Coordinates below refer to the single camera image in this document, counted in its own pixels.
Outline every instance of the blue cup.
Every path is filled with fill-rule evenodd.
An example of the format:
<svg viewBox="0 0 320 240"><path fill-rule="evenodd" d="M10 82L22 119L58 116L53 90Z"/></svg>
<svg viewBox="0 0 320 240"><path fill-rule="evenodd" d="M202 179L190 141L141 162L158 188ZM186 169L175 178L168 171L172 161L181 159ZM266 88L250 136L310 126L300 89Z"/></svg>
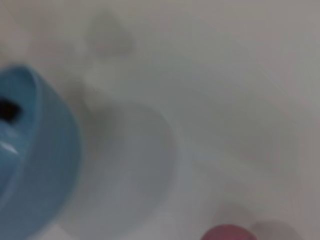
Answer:
<svg viewBox="0 0 320 240"><path fill-rule="evenodd" d="M24 240L72 191L80 135L66 104L27 66L0 72L0 97L19 107L14 121L0 119L0 240Z"/></svg>

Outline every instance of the white surface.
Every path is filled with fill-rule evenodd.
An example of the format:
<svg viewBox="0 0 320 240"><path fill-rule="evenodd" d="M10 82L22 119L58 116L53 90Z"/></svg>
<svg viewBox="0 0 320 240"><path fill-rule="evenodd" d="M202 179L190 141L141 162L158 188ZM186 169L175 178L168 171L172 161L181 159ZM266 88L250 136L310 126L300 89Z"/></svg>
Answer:
<svg viewBox="0 0 320 240"><path fill-rule="evenodd" d="M42 240L320 235L320 3L2 0L0 64L26 61L85 137Z"/></svg>

